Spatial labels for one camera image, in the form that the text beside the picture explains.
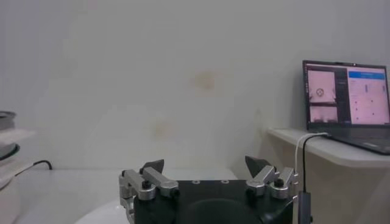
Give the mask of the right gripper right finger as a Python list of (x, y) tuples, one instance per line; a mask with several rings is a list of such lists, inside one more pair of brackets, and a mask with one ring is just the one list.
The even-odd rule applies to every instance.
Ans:
[(285, 167), (278, 171), (265, 159), (245, 156), (244, 160), (252, 177), (246, 180), (248, 196), (262, 197), (269, 190), (272, 198), (284, 200), (295, 193), (299, 174), (293, 168)]

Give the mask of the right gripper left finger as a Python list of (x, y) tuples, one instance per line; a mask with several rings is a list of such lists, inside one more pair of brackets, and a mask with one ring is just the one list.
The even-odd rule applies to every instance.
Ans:
[(153, 200), (157, 191), (168, 198), (174, 198), (179, 191), (179, 182), (162, 174), (165, 161), (163, 159), (147, 162), (137, 172), (123, 170), (119, 175), (119, 196), (128, 200), (137, 197), (142, 201)]

